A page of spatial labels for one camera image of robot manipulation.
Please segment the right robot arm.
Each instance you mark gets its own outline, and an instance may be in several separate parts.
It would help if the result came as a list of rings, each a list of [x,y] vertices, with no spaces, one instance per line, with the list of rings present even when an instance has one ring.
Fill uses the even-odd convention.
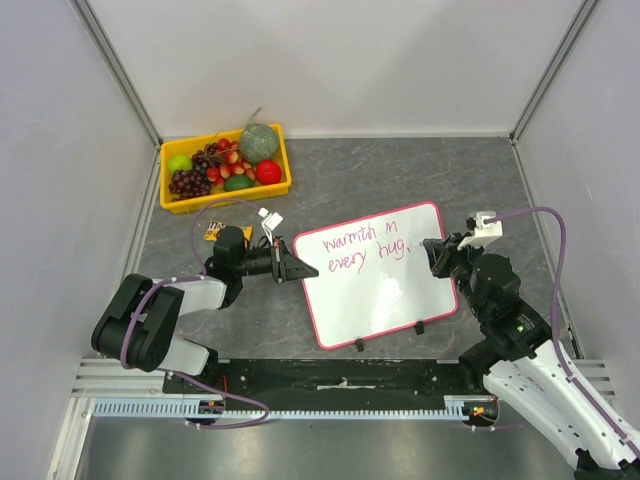
[[[504,401],[544,436],[577,479],[636,479],[639,432],[580,372],[549,323],[519,295],[508,258],[466,245],[455,233],[426,239],[432,275],[450,279],[484,338],[459,358],[458,381]]]

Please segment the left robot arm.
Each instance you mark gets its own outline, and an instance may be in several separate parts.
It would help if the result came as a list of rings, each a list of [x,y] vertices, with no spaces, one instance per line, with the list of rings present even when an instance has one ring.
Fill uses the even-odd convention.
[[[226,226],[217,234],[203,274],[160,281],[126,276],[93,330],[91,347],[125,369],[182,370],[196,392],[211,392],[220,371],[208,362],[207,348],[175,336],[178,319],[231,306],[243,279],[259,275],[281,284],[316,278],[319,271],[291,253],[280,237],[251,248],[240,228]]]

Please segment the pink framed whiteboard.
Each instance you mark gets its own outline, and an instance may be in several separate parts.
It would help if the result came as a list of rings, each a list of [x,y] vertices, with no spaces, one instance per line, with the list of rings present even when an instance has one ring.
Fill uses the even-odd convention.
[[[447,317],[458,308],[454,285],[435,278],[424,248],[443,239],[438,206],[426,201],[297,235],[297,257],[319,271],[303,288],[325,350]]]

